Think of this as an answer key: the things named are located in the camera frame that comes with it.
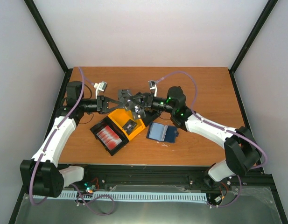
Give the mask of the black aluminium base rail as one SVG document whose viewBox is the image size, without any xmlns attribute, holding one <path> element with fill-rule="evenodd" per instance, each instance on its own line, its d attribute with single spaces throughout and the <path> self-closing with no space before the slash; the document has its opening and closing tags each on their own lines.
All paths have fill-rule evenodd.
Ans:
<svg viewBox="0 0 288 224">
<path fill-rule="evenodd" d="M 232 187 L 269 187 L 276 186 L 272 175 L 264 174 L 259 169 L 247 175 L 225 177 L 213 181 L 206 175 L 207 167 L 174 167 L 148 165 L 69 165 L 41 163 L 38 168 L 35 162 L 20 165 L 23 187 L 26 193 L 29 187 L 39 196 L 57 197 L 63 188 L 76 184 L 81 190 L 98 186 L 100 190 L 109 191 L 116 185 L 136 186 L 176 186 L 203 193 L 218 192 L 219 188 L 231 190 Z"/>
</svg>

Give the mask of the red card stack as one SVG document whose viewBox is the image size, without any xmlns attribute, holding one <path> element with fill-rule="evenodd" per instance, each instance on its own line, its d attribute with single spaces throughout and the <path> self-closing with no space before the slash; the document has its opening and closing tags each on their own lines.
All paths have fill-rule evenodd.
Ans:
<svg viewBox="0 0 288 224">
<path fill-rule="evenodd" d="M 97 136 L 110 151 L 114 150 L 122 142 L 121 138 L 109 126 L 101 129 Z"/>
</svg>

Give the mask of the black bin with blue cards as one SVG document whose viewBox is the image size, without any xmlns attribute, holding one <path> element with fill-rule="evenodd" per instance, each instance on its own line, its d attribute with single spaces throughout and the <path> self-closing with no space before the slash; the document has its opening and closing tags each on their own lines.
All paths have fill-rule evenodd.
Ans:
<svg viewBox="0 0 288 224">
<path fill-rule="evenodd" d="M 149 126 L 153 121 L 160 117 L 160 115 L 160 111 L 145 111 L 145 117 L 142 118 L 145 127 Z"/>
</svg>

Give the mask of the black frame post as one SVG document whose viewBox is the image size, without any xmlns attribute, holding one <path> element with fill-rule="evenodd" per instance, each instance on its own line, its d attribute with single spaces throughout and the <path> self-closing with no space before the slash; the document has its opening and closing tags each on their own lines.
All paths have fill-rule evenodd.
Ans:
<svg viewBox="0 0 288 224">
<path fill-rule="evenodd" d="M 30 11 L 32 17 L 34 18 L 39 30 L 41 31 L 44 39 L 46 40 L 48 46 L 50 47 L 53 55 L 55 56 L 55 59 L 57 60 L 58 64 L 60 65 L 62 71 L 64 73 L 72 72 L 72 69 L 70 69 L 61 52 L 59 51 L 45 21 L 43 20 L 43 17 L 41 16 L 41 13 L 39 12 L 35 2 L 33 0 L 24 0 L 25 5 L 27 6 L 28 10 Z"/>
<path fill-rule="evenodd" d="M 253 42 L 255 41 L 256 37 L 258 36 L 259 32 L 261 31 L 263 25 L 267 21 L 277 2 L 278 0 L 268 0 L 267 3 L 265 4 L 251 32 L 249 33 L 246 41 L 244 42 L 242 48 L 240 49 L 231 68 L 229 69 L 229 73 L 231 76 L 235 74 L 236 70 L 240 66 L 241 62 L 243 61 L 244 57 L 246 56 L 247 52 L 249 51 L 250 47 L 252 46 Z"/>
</svg>

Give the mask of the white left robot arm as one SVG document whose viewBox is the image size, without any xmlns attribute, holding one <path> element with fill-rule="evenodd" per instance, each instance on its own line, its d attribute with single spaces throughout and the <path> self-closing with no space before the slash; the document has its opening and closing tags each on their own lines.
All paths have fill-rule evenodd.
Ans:
<svg viewBox="0 0 288 224">
<path fill-rule="evenodd" d="M 58 109 L 53 127 L 40 149 L 30 160 L 23 160 L 20 164 L 23 186 L 30 197 L 36 195 L 56 198 L 63 188 L 72 183 L 82 188 L 88 187 L 91 184 L 91 175 L 83 167 L 58 169 L 60 155 L 84 113 L 107 114 L 123 106 L 121 102 L 103 95 L 85 99 L 84 83 L 80 81 L 67 84 L 65 101 L 66 105 Z"/>
</svg>

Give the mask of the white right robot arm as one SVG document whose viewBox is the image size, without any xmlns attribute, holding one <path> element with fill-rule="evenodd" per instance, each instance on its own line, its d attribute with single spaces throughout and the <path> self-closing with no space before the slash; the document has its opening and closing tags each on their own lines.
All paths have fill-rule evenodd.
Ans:
<svg viewBox="0 0 288 224">
<path fill-rule="evenodd" d="M 137 119 L 144 117 L 146 111 L 167 112 L 177 128 L 198 134 L 222 147 L 225 159 L 209 168 L 204 178 L 208 183 L 234 175 L 244 176 L 255 169 L 255 164 L 264 156 L 248 128 L 223 126 L 196 113 L 186 105 L 186 96 L 179 86 L 169 88 L 166 98 L 143 93 L 130 97 L 128 103 Z"/>
</svg>

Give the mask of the black card in yellow bin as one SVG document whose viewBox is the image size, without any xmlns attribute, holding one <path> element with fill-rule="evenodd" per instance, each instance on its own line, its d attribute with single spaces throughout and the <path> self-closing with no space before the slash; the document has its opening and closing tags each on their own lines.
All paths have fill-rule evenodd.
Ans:
<svg viewBox="0 0 288 224">
<path fill-rule="evenodd" d="M 131 119 L 129 119 L 124 125 L 123 129 L 127 133 L 127 135 L 130 135 L 135 127 L 137 126 L 137 123 Z"/>
</svg>

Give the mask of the black frame post right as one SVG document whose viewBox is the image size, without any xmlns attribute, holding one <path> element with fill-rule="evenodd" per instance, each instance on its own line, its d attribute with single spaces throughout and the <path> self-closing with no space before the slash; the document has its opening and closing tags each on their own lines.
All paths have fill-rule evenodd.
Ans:
<svg viewBox="0 0 288 224">
<path fill-rule="evenodd" d="M 278 0 L 268 0 L 267 3 L 265 4 L 251 32 L 249 33 L 246 41 L 244 42 L 242 48 L 240 49 L 231 68 L 229 69 L 229 73 L 231 76 L 235 74 L 236 70 L 240 66 L 241 62 L 243 61 L 244 57 L 246 56 L 247 52 L 249 51 L 250 47 L 252 46 L 253 42 L 255 41 L 256 37 L 258 36 L 259 32 L 261 31 L 263 25 L 267 21 L 277 2 Z"/>
</svg>

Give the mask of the black bin with red cards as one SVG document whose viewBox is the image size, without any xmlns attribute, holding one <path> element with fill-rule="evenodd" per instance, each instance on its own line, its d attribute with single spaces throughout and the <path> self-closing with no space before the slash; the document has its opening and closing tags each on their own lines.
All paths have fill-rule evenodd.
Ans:
<svg viewBox="0 0 288 224">
<path fill-rule="evenodd" d="M 111 156 L 129 142 L 123 131 L 108 116 L 90 128 L 90 131 Z"/>
</svg>

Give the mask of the metal base plate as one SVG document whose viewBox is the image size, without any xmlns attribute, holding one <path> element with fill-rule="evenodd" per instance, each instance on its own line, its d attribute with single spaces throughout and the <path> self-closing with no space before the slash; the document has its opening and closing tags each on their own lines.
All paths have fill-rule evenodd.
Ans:
<svg viewBox="0 0 288 224">
<path fill-rule="evenodd" d="M 168 186 L 117 185 L 110 192 L 200 193 Z M 24 195 L 17 224 L 285 224 L 269 187 L 232 187 L 220 205 L 189 202 L 85 201 L 74 188 L 57 198 Z"/>
</svg>

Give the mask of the black VIP card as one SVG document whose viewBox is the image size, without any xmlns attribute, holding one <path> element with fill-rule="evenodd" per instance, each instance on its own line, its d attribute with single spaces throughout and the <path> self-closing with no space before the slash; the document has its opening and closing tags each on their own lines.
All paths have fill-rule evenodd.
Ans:
<svg viewBox="0 0 288 224">
<path fill-rule="evenodd" d="M 146 117 L 141 97 L 132 95 L 129 89 L 118 90 L 118 100 L 122 103 L 126 111 L 132 113 L 134 120 L 143 119 Z"/>
</svg>

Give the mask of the black frame post left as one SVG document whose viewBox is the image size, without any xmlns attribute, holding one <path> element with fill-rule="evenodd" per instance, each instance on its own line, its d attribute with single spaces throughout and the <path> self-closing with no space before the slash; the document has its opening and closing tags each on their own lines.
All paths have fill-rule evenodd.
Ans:
<svg viewBox="0 0 288 224">
<path fill-rule="evenodd" d="M 41 31 L 44 39 L 46 40 L 48 46 L 50 47 L 53 55 L 55 56 L 55 59 L 57 60 L 58 64 L 60 65 L 62 71 L 64 73 L 72 72 L 72 69 L 70 69 L 61 52 L 59 51 L 45 21 L 43 20 L 43 17 L 41 16 L 41 13 L 39 12 L 35 2 L 33 0 L 24 0 L 25 5 L 27 6 L 28 10 L 30 11 L 32 17 L 34 18 L 39 30 Z"/>
</svg>

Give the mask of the blue card holder wallet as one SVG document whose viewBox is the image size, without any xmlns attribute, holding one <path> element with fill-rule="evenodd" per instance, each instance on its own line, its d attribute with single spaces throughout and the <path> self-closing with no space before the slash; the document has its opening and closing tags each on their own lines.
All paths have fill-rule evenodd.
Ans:
<svg viewBox="0 0 288 224">
<path fill-rule="evenodd" d="M 158 142 L 175 143 L 178 136 L 177 127 L 153 122 L 149 126 L 146 138 Z"/>
</svg>

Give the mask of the yellow bin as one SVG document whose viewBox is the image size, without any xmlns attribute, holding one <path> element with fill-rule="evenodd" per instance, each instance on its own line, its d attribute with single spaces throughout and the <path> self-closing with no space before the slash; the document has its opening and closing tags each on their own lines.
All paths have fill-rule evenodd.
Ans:
<svg viewBox="0 0 288 224">
<path fill-rule="evenodd" d="M 129 141 L 134 139 L 145 128 L 142 119 L 135 120 L 130 111 L 125 109 L 116 109 L 108 117 L 123 132 Z"/>
</svg>

